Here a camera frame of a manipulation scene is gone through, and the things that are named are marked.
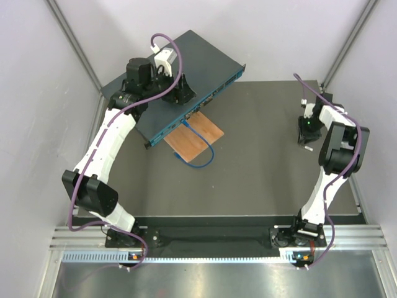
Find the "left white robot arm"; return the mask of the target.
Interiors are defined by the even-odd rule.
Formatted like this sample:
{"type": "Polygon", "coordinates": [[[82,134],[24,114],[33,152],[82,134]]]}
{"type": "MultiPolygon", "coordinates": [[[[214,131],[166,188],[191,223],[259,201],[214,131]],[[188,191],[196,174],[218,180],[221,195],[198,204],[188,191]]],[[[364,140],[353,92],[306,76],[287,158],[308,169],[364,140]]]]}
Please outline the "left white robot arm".
{"type": "Polygon", "coordinates": [[[71,200],[96,216],[101,224],[119,232],[119,239],[127,246],[140,241],[135,218],[119,203],[118,193],[107,183],[112,165],[128,134],[135,128],[151,101],[167,99],[177,104],[194,96],[185,76],[172,70],[173,58],[163,52],[154,60],[132,58],[127,63],[126,77],[119,90],[109,99],[103,122],[82,160],[62,175],[62,183],[71,200]]]}

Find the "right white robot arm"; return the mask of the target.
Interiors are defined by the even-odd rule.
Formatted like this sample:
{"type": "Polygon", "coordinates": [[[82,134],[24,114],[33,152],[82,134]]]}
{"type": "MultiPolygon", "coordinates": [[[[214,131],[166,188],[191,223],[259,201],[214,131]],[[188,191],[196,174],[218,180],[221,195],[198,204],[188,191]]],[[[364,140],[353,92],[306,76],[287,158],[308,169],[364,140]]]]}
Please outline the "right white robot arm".
{"type": "Polygon", "coordinates": [[[361,168],[370,131],[356,127],[332,94],[322,93],[315,103],[301,100],[304,113],[298,118],[298,144],[317,141],[324,127],[327,134],[319,151],[319,178],[307,203],[300,209],[290,229],[291,241],[305,245],[320,237],[328,211],[339,188],[361,168]]]}

